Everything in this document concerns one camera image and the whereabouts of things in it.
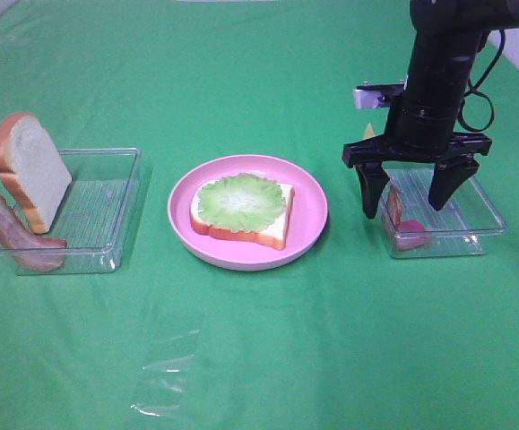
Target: pink plate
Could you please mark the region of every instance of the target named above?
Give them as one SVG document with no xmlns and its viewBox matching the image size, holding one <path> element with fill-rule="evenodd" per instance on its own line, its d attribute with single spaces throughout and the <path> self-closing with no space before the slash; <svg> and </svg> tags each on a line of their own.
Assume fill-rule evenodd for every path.
<svg viewBox="0 0 519 430">
<path fill-rule="evenodd" d="M 287 245 L 282 251 L 249 242 L 214 239 L 195 233 L 189 206 L 204 182 L 249 172 L 295 187 Z M 321 185 L 303 168 L 266 155 L 232 155 L 214 159 L 183 176 L 171 191 L 168 215 L 184 246 L 202 260 L 235 271 L 263 271 L 299 258 L 319 238 L 327 220 L 327 198 Z"/>
</svg>

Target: transparent tray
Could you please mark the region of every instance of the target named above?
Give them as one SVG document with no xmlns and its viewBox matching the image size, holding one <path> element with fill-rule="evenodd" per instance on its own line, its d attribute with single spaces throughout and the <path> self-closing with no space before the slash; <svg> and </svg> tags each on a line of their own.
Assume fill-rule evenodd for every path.
<svg viewBox="0 0 519 430">
<path fill-rule="evenodd" d="M 126 240 L 139 218 L 140 150 L 136 148 L 61 150 L 73 181 L 45 237 L 67 241 L 66 248 L 6 249 L 0 256 L 63 261 L 53 274 L 112 272 L 120 267 Z M 14 211 L 25 221 L 22 208 Z M 19 275 L 37 275 L 17 263 Z"/>
<path fill-rule="evenodd" d="M 506 223 L 473 176 L 456 190 L 441 211 L 428 203 L 432 168 L 392 168 L 378 208 L 383 239 L 393 258 L 446 257 L 485 254 L 489 237 L 506 231 Z M 399 194 L 402 221 L 398 225 L 387 205 L 390 187 Z M 416 228 L 422 226 L 424 231 Z"/>
</svg>

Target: metal bracket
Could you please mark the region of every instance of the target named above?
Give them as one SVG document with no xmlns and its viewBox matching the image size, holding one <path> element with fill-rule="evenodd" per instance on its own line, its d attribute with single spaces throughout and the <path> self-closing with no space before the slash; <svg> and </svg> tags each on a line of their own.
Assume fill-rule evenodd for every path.
<svg viewBox="0 0 519 430">
<path fill-rule="evenodd" d="M 371 85 L 363 82 L 352 91 L 357 109 L 389 108 L 393 97 L 398 96 L 404 90 L 404 83 L 389 83 Z"/>
</svg>

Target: fake food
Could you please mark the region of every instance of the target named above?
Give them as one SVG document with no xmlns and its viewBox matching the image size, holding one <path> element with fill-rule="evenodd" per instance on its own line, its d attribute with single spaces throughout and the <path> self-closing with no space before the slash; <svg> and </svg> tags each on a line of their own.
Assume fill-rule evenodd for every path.
<svg viewBox="0 0 519 430">
<path fill-rule="evenodd" d="M 197 190 L 191 225 L 201 235 L 256 242 L 281 250 L 286 245 L 293 186 L 240 173 L 209 181 Z"/>
<path fill-rule="evenodd" d="M 399 197 L 396 188 L 392 185 L 386 198 L 386 209 L 388 214 L 384 215 L 383 224 L 385 225 L 386 231 L 388 231 L 389 235 L 393 237 L 396 249 L 405 251 L 417 248 L 423 246 L 430 240 L 430 238 L 426 236 L 398 237 L 396 235 L 396 231 L 404 233 L 421 233 L 427 231 L 427 229 L 417 219 L 402 220 L 401 198 Z"/>
<path fill-rule="evenodd" d="M 64 239 L 38 236 L 29 231 L 13 209 L 8 206 L 6 199 L 0 194 L 0 245 L 8 249 L 66 248 Z M 14 259 L 23 267 L 33 270 L 49 272 L 58 269 L 64 263 L 65 256 L 61 254 L 42 253 L 14 256 Z"/>
<path fill-rule="evenodd" d="M 32 231 L 47 233 L 72 177 L 34 115 L 15 113 L 0 123 L 0 179 Z"/>
</svg>

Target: sandwich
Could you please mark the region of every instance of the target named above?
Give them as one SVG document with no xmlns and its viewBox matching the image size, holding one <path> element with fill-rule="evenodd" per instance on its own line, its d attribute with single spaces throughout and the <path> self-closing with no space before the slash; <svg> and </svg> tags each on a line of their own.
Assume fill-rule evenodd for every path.
<svg viewBox="0 0 519 430">
<path fill-rule="evenodd" d="M 213 179 L 192 198 L 191 226 L 200 235 L 283 250 L 294 193 L 291 184 L 246 172 Z"/>
</svg>

